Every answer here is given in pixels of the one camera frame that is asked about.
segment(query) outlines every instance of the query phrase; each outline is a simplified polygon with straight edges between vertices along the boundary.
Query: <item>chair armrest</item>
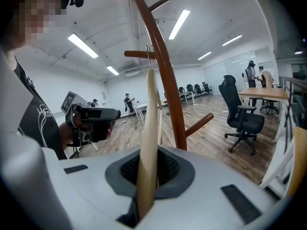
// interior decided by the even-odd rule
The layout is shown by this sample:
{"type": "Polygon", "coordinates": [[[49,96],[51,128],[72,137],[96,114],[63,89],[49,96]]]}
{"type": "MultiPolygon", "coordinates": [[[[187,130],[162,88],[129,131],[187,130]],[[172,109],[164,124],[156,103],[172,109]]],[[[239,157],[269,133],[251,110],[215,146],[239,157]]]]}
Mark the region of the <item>chair armrest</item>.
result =
{"type": "Polygon", "coordinates": [[[238,109],[243,110],[243,111],[255,111],[257,107],[255,106],[249,106],[249,105],[239,105],[238,109]]]}

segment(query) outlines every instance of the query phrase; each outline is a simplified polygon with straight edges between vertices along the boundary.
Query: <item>office chair base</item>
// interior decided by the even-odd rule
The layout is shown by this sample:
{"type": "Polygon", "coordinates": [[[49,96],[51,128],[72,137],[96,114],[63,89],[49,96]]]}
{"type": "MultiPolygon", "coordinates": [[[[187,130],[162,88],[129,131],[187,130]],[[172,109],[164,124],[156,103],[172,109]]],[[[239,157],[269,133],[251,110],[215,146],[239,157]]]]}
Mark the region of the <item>office chair base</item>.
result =
{"type": "Polygon", "coordinates": [[[225,133],[224,137],[227,138],[228,136],[233,136],[233,137],[238,137],[239,139],[233,144],[233,146],[231,148],[228,148],[228,151],[231,153],[233,148],[239,144],[240,141],[245,141],[248,146],[251,148],[251,153],[250,155],[253,156],[256,152],[256,150],[252,147],[251,142],[248,140],[248,138],[253,138],[253,140],[255,141],[257,139],[257,135],[252,135],[252,134],[246,134],[244,131],[241,131],[240,133],[225,133]]]}
{"type": "Polygon", "coordinates": [[[270,110],[274,110],[274,111],[277,113],[277,115],[279,114],[278,108],[277,108],[276,106],[265,105],[265,106],[263,106],[262,108],[260,108],[260,111],[261,111],[262,109],[269,109],[268,112],[267,112],[267,115],[269,115],[270,110]]]}

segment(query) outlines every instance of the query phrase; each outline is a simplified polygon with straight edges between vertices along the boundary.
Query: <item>fluorescent light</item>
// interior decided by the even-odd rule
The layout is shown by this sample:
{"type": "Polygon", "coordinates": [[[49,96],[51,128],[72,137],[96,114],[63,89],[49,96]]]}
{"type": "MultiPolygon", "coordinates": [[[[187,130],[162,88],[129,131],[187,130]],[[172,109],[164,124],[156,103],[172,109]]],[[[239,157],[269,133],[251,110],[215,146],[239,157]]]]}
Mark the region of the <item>fluorescent light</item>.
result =
{"type": "Polygon", "coordinates": [[[206,57],[207,55],[211,54],[212,52],[208,52],[207,54],[203,55],[202,57],[200,57],[198,60],[201,60],[202,58],[206,57]]]}
{"type": "Polygon", "coordinates": [[[117,71],[115,71],[113,67],[108,66],[107,69],[108,69],[110,72],[112,72],[114,75],[116,75],[116,76],[119,75],[119,73],[118,73],[117,71]]]}
{"type": "Polygon", "coordinates": [[[241,38],[241,37],[242,37],[242,35],[236,36],[235,38],[233,38],[233,39],[229,40],[228,42],[222,44],[222,46],[225,46],[225,45],[227,45],[227,44],[229,44],[229,43],[231,43],[231,42],[233,42],[233,41],[235,41],[235,40],[237,40],[238,38],[241,38]]]}
{"type": "Polygon", "coordinates": [[[89,54],[94,59],[98,57],[98,54],[96,54],[88,45],[85,44],[78,36],[73,33],[68,37],[68,40],[73,42],[76,46],[78,46],[80,49],[82,49],[85,53],[89,54]]]}
{"type": "Polygon", "coordinates": [[[179,16],[179,19],[177,20],[174,29],[172,30],[171,35],[169,36],[169,40],[172,40],[175,38],[177,32],[179,31],[179,29],[181,28],[182,24],[184,23],[184,21],[186,20],[187,16],[189,15],[190,11],[189,10],[183,10],[181,15],[179,16]]]}

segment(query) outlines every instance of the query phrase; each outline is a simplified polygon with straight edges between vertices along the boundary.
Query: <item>wooden floor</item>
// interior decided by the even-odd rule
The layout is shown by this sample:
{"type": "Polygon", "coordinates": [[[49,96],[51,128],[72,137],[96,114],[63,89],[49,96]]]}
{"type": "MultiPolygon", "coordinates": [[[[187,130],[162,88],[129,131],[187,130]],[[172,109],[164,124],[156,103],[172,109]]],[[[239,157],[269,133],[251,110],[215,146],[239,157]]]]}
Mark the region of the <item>wooden floor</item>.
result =
{"type": "MultiPolygon", "coordinates": [[[[220,95],[199,97],[195,99],[195,103],[193,105],[190,100],[187,104],[182,104],[186,129],[209,112],[214,114],[214,119],[187,138],[188,151],[219,160],[258,184],[274,152],[273,140],[278,128],[277,117],[264,114],[266,111],[260,113],[261,102],[257,101],[259,107],[255,113],[262,114],[265,117],[265,123],[257,140],[253,142],[256,154],[251,156],[250,148],[243,141],[234,148],[232,153],[229,153],[228,148],[237,138],[224,138],[224,133],[235,133],[236,130],[230,128],[226,122],[228,113],[222,113],[228,110],[222,97],[220,95]]],[[[170,116],[166,115],[166,112],[168,108],[163,109],[163,144],[175,147],[170,116]]],[[[98,151],[95,151],[93,146],[88,146],[83,148],[79,155],[80,157],[98,156],[139,146],[142,129],[143,125],[139,117],[121,118],[116,121],[111,138],[96,144],[98,151]]]]}

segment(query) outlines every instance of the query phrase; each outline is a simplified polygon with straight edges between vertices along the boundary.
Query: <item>person in cap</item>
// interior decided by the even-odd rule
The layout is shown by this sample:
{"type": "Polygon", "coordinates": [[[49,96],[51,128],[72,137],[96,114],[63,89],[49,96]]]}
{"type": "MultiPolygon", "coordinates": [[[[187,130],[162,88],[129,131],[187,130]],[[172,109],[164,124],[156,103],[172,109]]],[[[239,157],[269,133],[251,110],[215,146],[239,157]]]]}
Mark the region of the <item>person in cap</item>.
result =
{"type": "MultiPolygon", "coordinates": [[[[254,61],[252,61],[252,60],[249,61],[248,67],[246,68],[246,72],[248,74],[248,86],[250,88],[255,88],[256,87],[255,79],[258,79],[258,77],[255,76],[256,72],[255,72],[254,61]]],[[[256,105],[256,100],[252,100],[252,106],[255,106],[255,105],[256,105]]]]}
{"type": "Polygon", "coordinates": [[[125,103],[127,104],[127,106],[130,109],[131,117],[133,117],[133,114],[134,114],[134,110],[133,110],[133,106],[132,106],[132,102],[134,101],[134,99],[135,98],[132,98],[132,100],[130,100],[129,94],[128,93],[126,94],[125,103]]]}

